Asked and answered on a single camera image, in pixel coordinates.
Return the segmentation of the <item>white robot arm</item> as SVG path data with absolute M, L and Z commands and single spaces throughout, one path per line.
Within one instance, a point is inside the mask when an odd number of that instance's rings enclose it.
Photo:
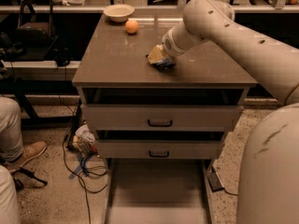
M 235 224 L 299 224 L 299 50 L 235 22 L 225 2 L 191 0 L 148 61 L 168 65 L 207 41 L 281 104 L 247 139 Z

